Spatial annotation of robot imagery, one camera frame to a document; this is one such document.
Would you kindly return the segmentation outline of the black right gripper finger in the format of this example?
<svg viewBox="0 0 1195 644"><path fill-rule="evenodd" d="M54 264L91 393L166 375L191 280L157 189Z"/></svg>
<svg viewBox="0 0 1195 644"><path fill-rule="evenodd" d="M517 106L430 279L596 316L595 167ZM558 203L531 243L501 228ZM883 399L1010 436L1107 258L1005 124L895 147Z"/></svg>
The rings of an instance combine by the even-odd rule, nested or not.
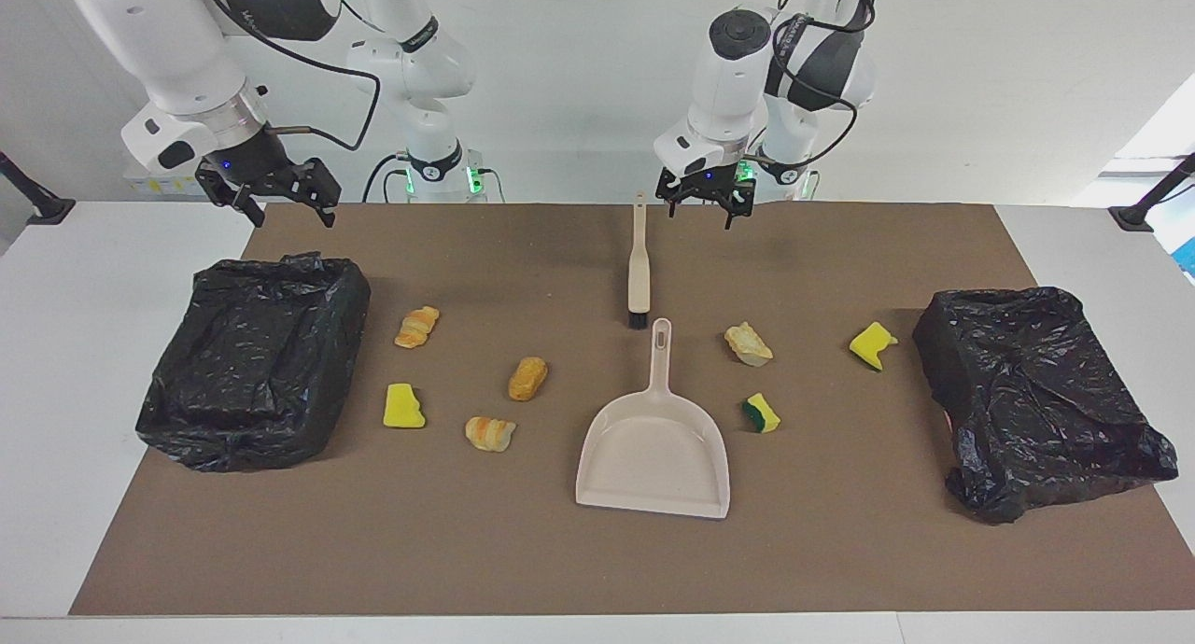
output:
<svg viewBox="0 0 1195 644"><path fill-rule="evenodd" d="M333 226L333 207L341 202L341 184L333 179L333 174L326 164L318 158L308 160L308 206L315 210L317 217L325 228Z"/></svg>
<svg viewBox="0 0 1195 644"><path fill-rule="evenodd" d="M231 184L212 162L198 164L196 180L213 206L229 207L247 217L255 228L263 226L265 215L252 196L251 185Z"/></svg>

